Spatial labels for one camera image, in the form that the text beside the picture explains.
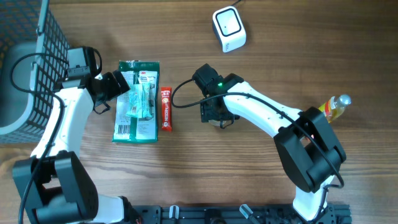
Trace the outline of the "green lid round container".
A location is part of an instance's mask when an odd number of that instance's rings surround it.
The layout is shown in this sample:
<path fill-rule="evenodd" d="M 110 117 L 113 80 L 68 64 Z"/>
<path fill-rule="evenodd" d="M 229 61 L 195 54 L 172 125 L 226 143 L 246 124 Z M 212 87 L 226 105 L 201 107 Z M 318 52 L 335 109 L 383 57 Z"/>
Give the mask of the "green lid round container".
<path fill-rule="evenodd" d="M 209 120 L 208 121 L 210 124 L 212 124 L 213 126 L 222 126 L 225 124 L 225 121 L 216 121 L 216 120 Z"/>

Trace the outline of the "teal snack bar wrapper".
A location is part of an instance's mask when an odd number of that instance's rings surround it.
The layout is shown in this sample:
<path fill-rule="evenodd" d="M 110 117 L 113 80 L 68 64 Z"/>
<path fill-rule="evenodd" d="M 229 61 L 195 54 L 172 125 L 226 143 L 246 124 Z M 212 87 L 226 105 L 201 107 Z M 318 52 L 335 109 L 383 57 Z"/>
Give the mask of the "teal snack bar wrapper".
<path fill-rule="evenodd" d="M 150 83 L 138 83 L 130 86 L 129 106 L 126 116 L 137 119 L 151 119 Z"/>

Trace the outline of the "red Nescafe coffee stick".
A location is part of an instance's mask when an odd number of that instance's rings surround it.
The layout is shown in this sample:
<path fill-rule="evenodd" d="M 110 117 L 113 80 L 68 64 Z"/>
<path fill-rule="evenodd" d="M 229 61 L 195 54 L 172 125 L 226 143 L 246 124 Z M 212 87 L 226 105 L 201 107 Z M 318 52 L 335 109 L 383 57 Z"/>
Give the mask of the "red Nescafe coffee stick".
<path fill-rule="evenodd" d="M 171 93 L 172 88 L 165 86 L 161 88 L 161 103 L 162 103 L 162 130 L 172 131 L 172 105 Z"/>

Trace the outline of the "yellow oil bottle silver cap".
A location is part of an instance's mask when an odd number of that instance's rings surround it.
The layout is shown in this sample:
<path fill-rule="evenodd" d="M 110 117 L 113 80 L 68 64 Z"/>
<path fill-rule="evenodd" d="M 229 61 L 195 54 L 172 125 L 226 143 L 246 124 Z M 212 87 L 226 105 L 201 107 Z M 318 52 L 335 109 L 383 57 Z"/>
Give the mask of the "yellow oil bottle silver cap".
<path fill-rule="evenodd" d="M 332 96 L 318 109 L 324 114 L 329 123 L 341 116 L 351 104 L 351 97 L 347 94 Z"/>

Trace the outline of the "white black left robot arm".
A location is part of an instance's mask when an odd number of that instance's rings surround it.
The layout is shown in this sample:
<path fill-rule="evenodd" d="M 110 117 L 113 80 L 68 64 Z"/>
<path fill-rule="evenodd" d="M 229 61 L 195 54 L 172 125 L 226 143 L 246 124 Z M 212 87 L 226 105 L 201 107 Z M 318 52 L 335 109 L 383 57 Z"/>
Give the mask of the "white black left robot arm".
<path fill-rule="evenodd" d="M 80 162 L 87 119 L 96 106 L 127 92 L 118 70 L 66 78 L 57 84 L 50 119 L 29 159 L 17 161 L 12 177 L 21 196 L 18 222 L 124 223 L 135 217 L 125 197 L 100 195 Z"/>

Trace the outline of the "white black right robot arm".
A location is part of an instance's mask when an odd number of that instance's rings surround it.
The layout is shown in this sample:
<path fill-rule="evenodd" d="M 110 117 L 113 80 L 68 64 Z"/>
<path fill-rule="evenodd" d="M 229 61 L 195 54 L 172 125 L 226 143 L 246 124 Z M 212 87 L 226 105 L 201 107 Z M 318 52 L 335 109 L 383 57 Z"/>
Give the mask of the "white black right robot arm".
<path fill-rule="evenodd" d="M 194 75 L 193 81 L 204 96 L 202 121 L 224 129 L 244 118 L 263 130 L 274 140 L 284 172 L 296 186 L 296 214 L 308 223 L 325 217 L 328 191 L 344 186 L 339 169 L 346 160 L 325 115 L 314 107 L 301 111 L 284 106 L 233 73 Z"/>

